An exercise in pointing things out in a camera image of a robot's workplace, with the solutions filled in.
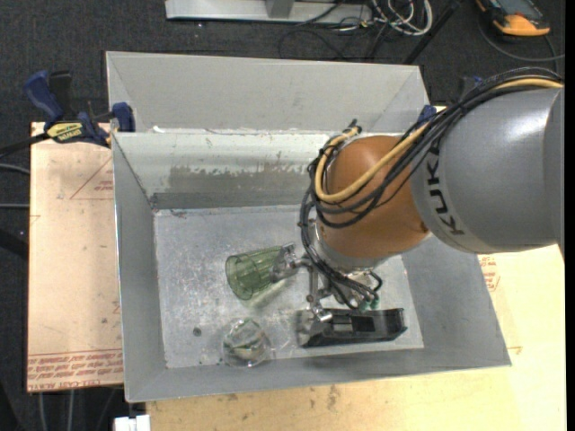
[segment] gray metal stand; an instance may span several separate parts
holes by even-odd
[[[362,4],[335,4],[330,0],[167,0],[167,19],[304,22],[328,12],[318,23],[337,23],[345,18],[369,19]]]

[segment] black device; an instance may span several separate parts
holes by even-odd
[[[531,0],[475,0],[495,31],[507,37],[538,37],[551,27]]]

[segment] gray metal tray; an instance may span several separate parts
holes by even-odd
[[[245,69],[246,77],[260,79],[273,69],[271,61],[222,62],[231,66],[228,74],[230,69],[240,73]],[[278,72],[290,66],[285,61],[280,64]],[[341,66],[333,65],[337,63],[319,64],[323,70],[314,72],[317,84],[331,84],[326,76],[341,74]],[[127,400],[508,365],[477,258],[435,238],[389,259],[377,270],[385,279],[382,308],[405,309],[408,330],[394,342],[298,346],[294,315],[305,308],[305,275],[290,278],[267,304],[249,306],[234,297],[226,283],[227,256],[286,242],[299,244],[296,211],[309,183],[305,167],[329,135],[348,124],[356,104],[342,107],[341,122],[330,128],[316,116],[319,110],[314,101],[298,112],[298,119],[309,127],[283,128],[278,121],[270,129],[263,128],[263,121],[242,126],[241,114],[235,123],[228,110],[222,115],[221,108],[234,106],[227,89],[240,84],[224,78],[218,82],[218,69],[214,70],[218,65],[216,58],[109,54],[109,71],[114,71],[111,101],[129,101],[137,114],[144,111],[138,115],[138,132],[117,133],[112,145]],[[318,63],[310,63],[312,70],[317,67]],[[186,111],[187,105],[167,103],[175,85],[182,88],[188,82],[190,88],[197,87],[182,71],[198,70],[199,76],[193,77],[197,79],[207,75],[202,74],[203,68],[211,69],[216,77],[212,84],[225,84],[216,107],[211,104],[211,115],[207,104],[197,110],[202,120],[213,124],[205,127],[194,124],[198,114]],[[151,88],[145,80],[154,71],[158,76]],[[391,99],[381,102],[401,121],[386,121],[386,114],[377,114],[371,103],[366,107],[372,110],[361,114],[372,132],[395,133],[417,117],[425,94],[411,67],[367,68],[363,72],[367,78],[361,80],[377,82],[377,76],[385,73],[385,82],[394,85],[387,92],[392,99],[409,99],[410,105],[403,102],[401,107]],[[295,77],[280,75],[268,87],[276,88],[280,96],[301,94],[307,86],[294,81]],[[354,75],[347,81],[361,84]],[[241,83],[240,76],[236,82]],[[419,86],[411,88],[413,82]],[[322,98],[328,95],[321,90],[315,97],[324,105]],[[288,101],[284,96],[281,101]],[[240,110],[243,104],[235,107]],[[272,107],[263,109],[266,119],[281,115]],[[155,110],[166,110],[177,119],[174,128],[167,126],[169,121],[158,127]],[[186,122],[190,125],[183,128]],[[272,359],[253,368],[231,367],[221,361],[227,323],[244,316],[256,319],[273,345]]]

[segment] blue clamp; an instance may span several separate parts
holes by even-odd
[[[433,105],[424,105],[423,110],[417,118],[417,124],[423,125],[427,123],[433,116],[438,113],[438,109]]]
[[[60,144],[72,142],[86,142],[89,144],[110,146],[110,133],[98,126],[98,120],[116,118],[119,123],[119,131],[134,132],[136,130],[132,109],[125,102],[119,102],[112,106],[111,112],[99,117],[93,117],[85,111],[77,115],[71,111],[67,102],[70,78],[68,83],[60,83],[57,88],[60,96],[53,93],[49,87],[49,75],[45,70],[32,75],[24,84],[24,92],[31,102],[48,114],[49,119],[44,124],[44,132]]]

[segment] black carpet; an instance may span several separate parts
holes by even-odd
[[[402,38],[382,42],[372,58],[365,60],[365,53],[374,44],[373,35],[351,39],[313,25],[305,27],[308,31],[286,35],[295,28],[281,23],[169,22],[165,19],[164,1],[0,0],[0,147],[26,138],[29,123],[45,118],[22,92],[28,76],[39,70],[72,71],[75,100],[80,107],[85,108],[90,100],[96,111],[106,110],[103,59],[107,50],[398,64],[419,41]],[[429,1],[436,16],[453,2]],[[564,53],[566,0],[534,1],[552,25],[548,40],[555,53]],[[421,66],[433,103],[456,98],[460,79],[466,75],[486,77],[534,65],[565,74],[564,58],[543,63],[527,60],[553,56],[542,38],[500,43],[515,57],[499,53],[479,32],[477,13],[473,0],[464,0],[415,61]],[[329,43],[318,38],[318,34]],[[7,156],[2,163],[29,168],[29,152]],[[24,174],[0,171],[0,203],[28,203],[29,192],[29,180]],[[39,399],[27,394],[24,387],[27,241],[28,211],[0,208],[0,382],[22,426],[37,430],[42,429]],[[47,394],[44,400],[49,429],[66,429],[68,393]],[[102,429],[109,424],[108,416],[128,413],[121,391],[77,391],[73,429],[93,431],[106,404],[109,408],[102,419]]]

